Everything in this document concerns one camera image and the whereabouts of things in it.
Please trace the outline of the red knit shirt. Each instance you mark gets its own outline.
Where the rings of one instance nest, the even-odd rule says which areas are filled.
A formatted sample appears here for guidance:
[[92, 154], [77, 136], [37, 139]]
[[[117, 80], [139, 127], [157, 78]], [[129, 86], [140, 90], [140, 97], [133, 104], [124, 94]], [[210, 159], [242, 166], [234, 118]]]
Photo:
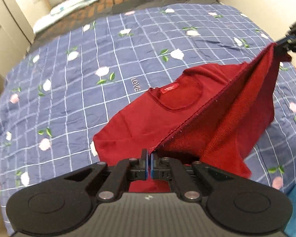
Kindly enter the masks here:
[[249, 178], [244, 159], [274, 119], [279, 65], [290, 61], [270, 44], [249, 63], [185, 69], [171, 84], [140, 95], [94, 135], [99, 159], [112, 166], [146, 149]]

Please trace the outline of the blue checked floral quilt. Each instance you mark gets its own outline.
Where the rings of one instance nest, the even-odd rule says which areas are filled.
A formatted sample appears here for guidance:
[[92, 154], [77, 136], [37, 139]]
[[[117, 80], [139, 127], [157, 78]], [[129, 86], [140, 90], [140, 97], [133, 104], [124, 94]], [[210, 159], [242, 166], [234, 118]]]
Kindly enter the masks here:
[[0, 96], [0, 206], [17, 191], [100, 161], [93, 137], [183, 71], [253, 60], [271, 43], [223, 4], [103, 16], [54, 38], [6, 76]]

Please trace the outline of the white light-blue pillow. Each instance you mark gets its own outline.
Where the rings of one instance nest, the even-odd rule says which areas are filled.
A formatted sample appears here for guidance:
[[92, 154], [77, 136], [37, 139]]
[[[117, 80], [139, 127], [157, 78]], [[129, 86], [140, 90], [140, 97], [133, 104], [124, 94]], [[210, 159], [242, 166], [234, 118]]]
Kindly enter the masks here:
[[99, 0], [66, 0], [52, 8], [49, 14], [37, 20], [33, 26], [33, 31], [35, 34], [38, 34], [72, 12], [88, 7], [98, 1]]

